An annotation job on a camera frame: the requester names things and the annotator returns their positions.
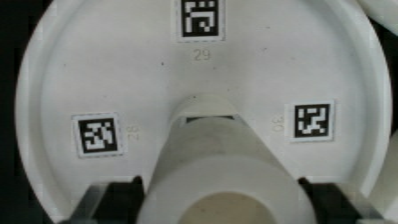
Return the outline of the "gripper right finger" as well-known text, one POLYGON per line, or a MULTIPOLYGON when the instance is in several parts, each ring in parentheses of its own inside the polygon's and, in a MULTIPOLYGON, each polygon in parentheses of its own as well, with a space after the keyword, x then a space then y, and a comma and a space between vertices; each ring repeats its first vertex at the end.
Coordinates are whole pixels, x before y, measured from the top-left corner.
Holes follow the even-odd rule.
POLYGON ((313 183, 300 177, 299 185, 309 197, 316 224, 359 224, 361 220, 378 220, 380 213, 359 191, 339 183, 313 183))

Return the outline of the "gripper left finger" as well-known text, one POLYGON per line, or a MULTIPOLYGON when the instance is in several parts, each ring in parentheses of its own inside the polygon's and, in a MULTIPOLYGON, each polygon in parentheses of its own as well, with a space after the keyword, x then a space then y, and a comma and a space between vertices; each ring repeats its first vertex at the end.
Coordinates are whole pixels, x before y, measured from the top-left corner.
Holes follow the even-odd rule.
POLYGON ((68 218, 68 224, 137 224, 144 198, 140 176, 135 176, 130 182, 92 185, 68 218))

